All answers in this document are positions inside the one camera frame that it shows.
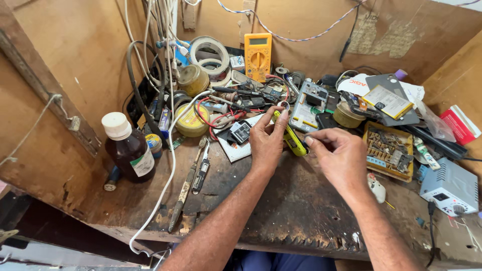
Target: white bottle cap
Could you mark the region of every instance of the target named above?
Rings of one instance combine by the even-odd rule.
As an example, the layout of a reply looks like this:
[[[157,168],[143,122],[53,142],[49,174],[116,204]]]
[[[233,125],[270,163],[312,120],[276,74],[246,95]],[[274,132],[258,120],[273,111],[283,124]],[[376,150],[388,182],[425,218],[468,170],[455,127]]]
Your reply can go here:
[[[112,112],[102,118],[106,134],[112,140],[123,140],[131,135],[132,126],[123,113]]]

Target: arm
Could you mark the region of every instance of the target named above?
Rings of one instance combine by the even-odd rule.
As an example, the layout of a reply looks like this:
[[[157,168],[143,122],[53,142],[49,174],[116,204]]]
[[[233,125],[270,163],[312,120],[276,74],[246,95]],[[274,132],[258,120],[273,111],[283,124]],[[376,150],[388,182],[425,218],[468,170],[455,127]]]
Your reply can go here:
[[[275,125],[268,125],[275,110],[283,108],[271,107],[250,130],[253,161],[248,175],[173,251],[162,270],[224,268],[283,151],[288,114],[284,111]]]
[[[335,128],[311,133],[305,141],[315,152],[311,157],[316,159],[316,167],[323,171],[355,214],[374,270],[423,270],[379,209],[367,185],[367,146],[363,140]]]

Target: hand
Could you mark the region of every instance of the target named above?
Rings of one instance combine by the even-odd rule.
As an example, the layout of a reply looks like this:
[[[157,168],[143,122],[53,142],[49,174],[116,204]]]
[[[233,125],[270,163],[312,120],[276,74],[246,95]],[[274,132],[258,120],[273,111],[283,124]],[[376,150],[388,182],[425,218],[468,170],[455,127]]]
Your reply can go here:
[[[275,110],[282,112],[281,116],[275,124],[269,124]],[[251,171],[266,174],[268,178],[273,176],[283,152],[283,134],[287,124],[288,110],[273,106],[251,128],[249,132],[253,156]]]
[[[349,205],[361,192],[370,192],[366,180],[367,146],[359,136],[340,128],[323,129],[308,134],[305,142],[314,150],[310,157],[318,157],[316,166]]]

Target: bottle label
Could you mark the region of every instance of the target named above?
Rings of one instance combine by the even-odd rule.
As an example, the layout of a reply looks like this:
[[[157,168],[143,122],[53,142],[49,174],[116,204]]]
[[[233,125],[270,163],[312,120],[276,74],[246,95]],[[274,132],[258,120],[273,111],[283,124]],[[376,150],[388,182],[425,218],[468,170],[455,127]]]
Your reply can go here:
[[[132,168],[138,177],[144,176],[154,167],[154,157],[150,152],[149,146],[146,153],[134,161],[130,161]]]

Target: brown glass bottle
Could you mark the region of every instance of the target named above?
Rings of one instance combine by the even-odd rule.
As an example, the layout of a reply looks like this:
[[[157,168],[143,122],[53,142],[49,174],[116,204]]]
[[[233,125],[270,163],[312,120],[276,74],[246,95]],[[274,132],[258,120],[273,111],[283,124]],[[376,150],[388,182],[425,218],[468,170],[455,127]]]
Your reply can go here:
[[[154,177],[156,167],[146,138],[132,129],[124,114],[109,113],[102,118],[108,136],[106,151],[122,174],[133,183],[143,183]]]

